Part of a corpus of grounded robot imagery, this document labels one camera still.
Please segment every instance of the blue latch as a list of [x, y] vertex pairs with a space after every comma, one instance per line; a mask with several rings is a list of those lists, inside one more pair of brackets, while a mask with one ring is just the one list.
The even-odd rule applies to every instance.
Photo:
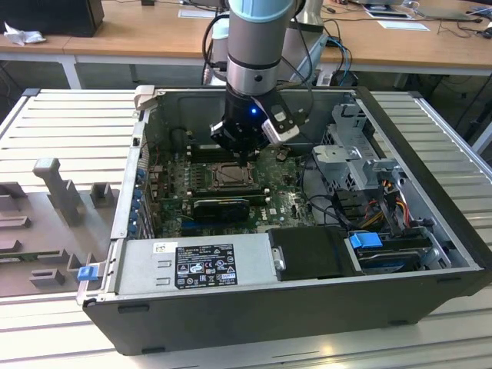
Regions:
[[97, 281], [98, 280], [97, 265], [89, 265], [87, 267], [80, 267], [78, 269], [77, 279], [79, 281]]
[[377, 233], [361, 232], [350, 236], [353, 248], [380, 248], [383, 246]]

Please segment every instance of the power supply label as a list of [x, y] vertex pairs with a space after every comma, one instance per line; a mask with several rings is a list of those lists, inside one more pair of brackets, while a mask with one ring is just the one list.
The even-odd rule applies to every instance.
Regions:
[[232, 244], [176, 248], [175, 286], [203, 288], [238, 284]]

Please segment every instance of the metal workbench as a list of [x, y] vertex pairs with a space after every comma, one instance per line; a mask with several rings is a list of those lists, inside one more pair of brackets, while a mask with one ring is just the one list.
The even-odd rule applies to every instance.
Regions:
[[[45, 95], [48, 104], [28, 104], [33, 98], [23, 98], [10, 119], [15, 123], [16, 117], [39, 112], [48, 118], [56, 115], [70, 121], [71, 115], [78, 114], [70, 113], [73, 111], [70, 104], [83, 110], [90, 105], [87, 101], [94, 102], [97, 96], [99, 108], [82, 113], [88, 115], [88, 125], [90, 121], [99, 121], [104, 127], [103, 117], [115, 115], [127, 118], [128, 122], [137, 121], [133, 109], [129, 108], [131, 91], [118, 93], [126, 96], [126, 105], [112, 104], [111, 91], [42, 91], [38, 96]], [[406, 93], [381, 92], [374, 96], [480, 236], [492, 245], [490, 168], [423, 99]], [[391, 156], [378, 136], [376, 141], [386, 156]], [[82, 188], [85, 183], [77, 185]], [[492, 289], [488, 287], [472, 297], [449, 301], [414, 326], [138, 357], [125, 357], [115, 351], [75, 303], [75, 293], [0, 301], [0, 367], [67, 366], [163, 369], [492, 367]]]

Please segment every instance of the computer case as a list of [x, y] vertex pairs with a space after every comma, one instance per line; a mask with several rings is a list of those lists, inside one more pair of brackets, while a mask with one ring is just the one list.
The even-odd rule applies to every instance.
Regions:
[[92, 37], [105, 13], [101, 0], [0, 0], [0, 20], [43, 35]]

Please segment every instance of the wooden desk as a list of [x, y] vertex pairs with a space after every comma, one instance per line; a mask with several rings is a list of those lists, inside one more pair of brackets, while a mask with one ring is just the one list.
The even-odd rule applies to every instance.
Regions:
[[178, 5], [103, 4], [105, 19], [95, 37], [71, 38], [65, 53], [201, 58], [201, 39], [209, 18], [179, 18]]
[[[473, 3], [457, 0], [421, 0], [422, 5], [455, 8], [465, 12]], [[349, 9], [358, 9], [349, 5]], [[371, 71], [453, 71], [451, 74], [489, 75], [492, 71], [492, 41], [480, 36], [459, 38], [451, 32], [437, 34], [439, 21], [422, 21], [430, 31], [403, 31], [385, 29], [376, 21], [352, 22], [350, 19], [371, 18], [365, 12], [345, 14], [324, 13], [323, 18], [343, 19], [338, 21], [344, 44], [354, 56], [354, 70]], [[332, 35], [337, 34], [333, 22], [326, 23]], [[456, 22], [443, 22], [443, 26], [459, 34]], [[484, 30], [486, 23], [461, 23], [462, 27]], [[332, 63], [340, 60], [338, 50], [325, 50], [321, 61]]]
[[[338, 6], [325, 0], [326, 4]], [[458, 0], [421, 0], [422, 5], [467, 10], [473, 4]], [[81, 88], [77, 63], [129, 65], [202, 65], [201, 39], [210, 19], [179, 18], [179, 5], [157, 3], [142, 7], [140, 2], [103, 1], [105, 20], [93, 38], [48, 36], [48, 42], [23, 47], [0, 41], [0, 59], [60, 62], [71, 88]], [[352, 51], [354, 71], [390, 71], [442, 75], [489, 75], [492, 71], [492, 41], [481, 37], [458, 38], [450, 32], [437, 35], [438, 21], [422, 22], [430, 31], [384, 29], [377, 21], [351, 22], [370, 18], [365, 12], [337, 14], [344, 44]], [[459, 32], [455, 22], [446, 27]], [[485, 24], [463, 24], [485, 28]], [[336, 35], [333, 22], [330, 32]], [[326, 49], [320, 67], [326, 72], [340, 61], [337, 49]]]

